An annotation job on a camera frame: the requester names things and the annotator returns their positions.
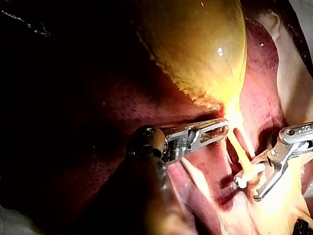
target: metal jaw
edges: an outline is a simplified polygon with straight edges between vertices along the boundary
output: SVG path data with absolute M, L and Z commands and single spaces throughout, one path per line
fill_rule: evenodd
M 217 118 L 175 127 L 160 127 L 160 129 L 165 134 L 162 160 L 169 165 L 187 154 L 225 138 L 229 130 L 229 122 L 225 118 Z
M 267 152 L 268 161 L 274 173 L 257 189 L 255 201 L 261 201 L 280 180 L 288 168 L 288 160 L 313 151 L 313 122 L 290 126 L 279 132 L 275 147 Z

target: metal forceps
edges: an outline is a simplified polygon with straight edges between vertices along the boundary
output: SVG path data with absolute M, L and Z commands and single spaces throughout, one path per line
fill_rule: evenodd
M 312 151 L 313 122 L 282 129 L 279 132 L 277 144 L 267 152 L 268 161 L 270 166 L 274 167 L 274 173 L 260 189 L 257 189 L 258 195 L 253 196 L 254 200 L 261 201 L 281 179 L 288 168 L 288 160 Z
M 160 127 L 165 134 L 164 152 L 161 159 L 168 165 L 183 156 L 226 137 L 229 122 L 225 118 L 195 122 L 174 127 Z

